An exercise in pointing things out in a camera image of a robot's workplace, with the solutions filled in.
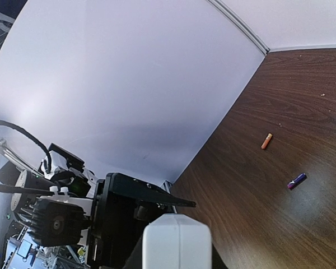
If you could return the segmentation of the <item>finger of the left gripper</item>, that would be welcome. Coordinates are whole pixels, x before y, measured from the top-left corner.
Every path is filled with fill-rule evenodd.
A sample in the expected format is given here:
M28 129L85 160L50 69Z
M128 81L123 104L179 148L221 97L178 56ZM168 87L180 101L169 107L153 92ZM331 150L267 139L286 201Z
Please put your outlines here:
M178 207L196 207L197 205L194 201L175 197L152 183L122 173L109 173L106 175L106 180L109 181L109 192L136 201Z

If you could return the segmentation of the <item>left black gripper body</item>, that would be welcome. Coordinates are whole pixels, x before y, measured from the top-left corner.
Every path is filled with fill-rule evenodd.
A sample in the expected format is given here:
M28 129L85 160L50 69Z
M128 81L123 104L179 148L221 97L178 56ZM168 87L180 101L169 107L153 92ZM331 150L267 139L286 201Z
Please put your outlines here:
M100 179L95 189L89 239L91 268L124 268L142 245L145 227L168 212L168 205L136 201L108 190Z

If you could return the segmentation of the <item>white remote control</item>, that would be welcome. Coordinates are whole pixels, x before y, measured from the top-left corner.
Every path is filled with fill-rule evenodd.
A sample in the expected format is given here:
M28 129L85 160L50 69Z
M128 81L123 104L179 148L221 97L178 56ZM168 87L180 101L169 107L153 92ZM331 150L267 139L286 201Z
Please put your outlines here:
M210 228L183 214L164 214L145 227L142 236L145 269L211 269Z

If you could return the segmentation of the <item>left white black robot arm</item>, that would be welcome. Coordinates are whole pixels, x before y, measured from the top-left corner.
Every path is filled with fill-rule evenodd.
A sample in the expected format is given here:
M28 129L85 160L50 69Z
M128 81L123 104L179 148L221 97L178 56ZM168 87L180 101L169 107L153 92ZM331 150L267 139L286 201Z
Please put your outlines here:
M88 197L88 180L71 171L51 182L30 171L16 185L0 184L11 209L41 247L81 245L89 268L123 268L146 226L174 207L195 207L164 189L122 173L109 173Z

